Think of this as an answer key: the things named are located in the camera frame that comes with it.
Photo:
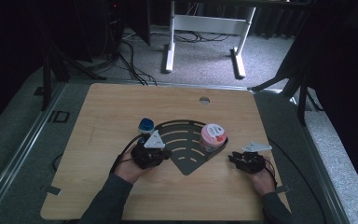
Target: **white triangular marker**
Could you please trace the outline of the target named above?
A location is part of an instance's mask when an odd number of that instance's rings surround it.
[[[272,149],[272,146],[266,146],[260,143],[251,142],[248,146],[243,147],[242,151],[247,152],[257,152],[257,151],[264,151],[264,150],[270,150]]]
[[[159,136],[158,130],[155,130],[149,139],[144,144],[145,148],[165,148],[165,144],[162,142],[161,137]]]

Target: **white metal table frame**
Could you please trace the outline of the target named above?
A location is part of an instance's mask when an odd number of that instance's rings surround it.
[[[225,35],[240,35],[240,43],[237,48],[231,50],[231,56],[234,65],[236,66],[238,76],[246,77],[241,54],[254,14],[255,7],[249,7],[249,12],[247,13],[245,20],[176,15],[175,1],[171,1],[170,44],[168,46],[166,72],[170,73],[173,71],[173,55],[175,52],[174,32],[175,30],[184,30]]]

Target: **blue cap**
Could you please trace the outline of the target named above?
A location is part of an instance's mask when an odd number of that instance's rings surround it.
[[[151,119],[144,118],[139,123],[138,128],[141,132],[149,133],[154,129],[154,122]]]

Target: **wooden table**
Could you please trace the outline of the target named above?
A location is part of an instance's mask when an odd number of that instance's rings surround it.
[[[200,97],[210,103],[202,104]],[[250,141],[269,144],[251,92],[115,84],[91,85],[51,184],[62,191],[58,196],[48,193],[41,216],[80,218],[117,155],[138,134],[142,118],[155,124],[175,119],[218,123],[229,142],[190,175],[183,175],[170,160],[143,175],[132,189],[123,219],[262,219],[251,182],[227,158]],[[270,156],[275,166],[270,150],[261,154]],[[280,196],[288,207],[285,195]]]

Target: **pink container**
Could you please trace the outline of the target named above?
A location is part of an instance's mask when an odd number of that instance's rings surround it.
[[[213,152],[220,148],[226,141],[227,134],[218,124],[206,124],[202,127],[200,145],[207,152]]]

